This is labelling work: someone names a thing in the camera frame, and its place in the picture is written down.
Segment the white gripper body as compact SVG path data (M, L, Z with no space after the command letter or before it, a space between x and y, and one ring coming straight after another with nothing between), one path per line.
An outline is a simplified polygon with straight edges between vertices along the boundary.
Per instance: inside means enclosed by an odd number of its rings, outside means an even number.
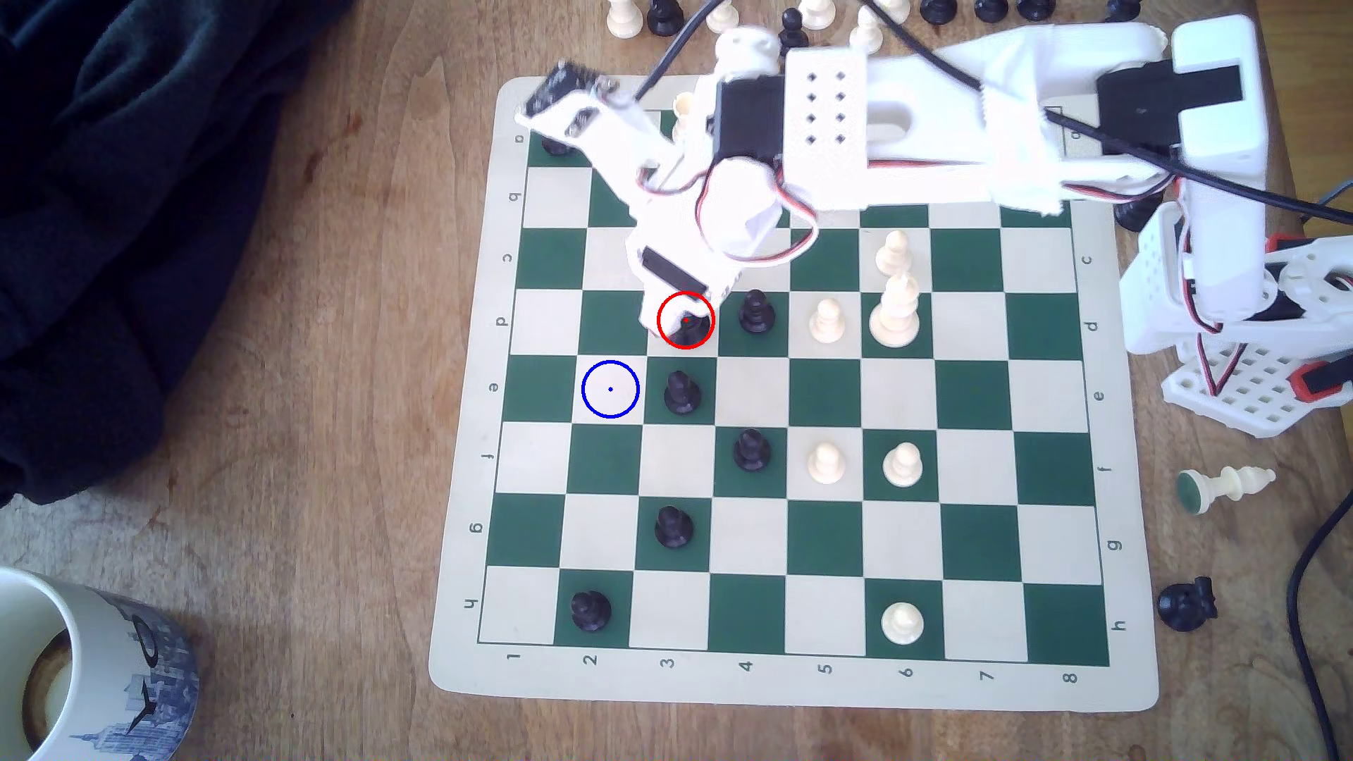
M787 264L792 248L769 252L766 237L792 210L783 175L751 157L716 156L713 138L687 126L668 139L625 88L537 88L515 112L524 129L580 152L635 219L625 261L635 278L687 288Z

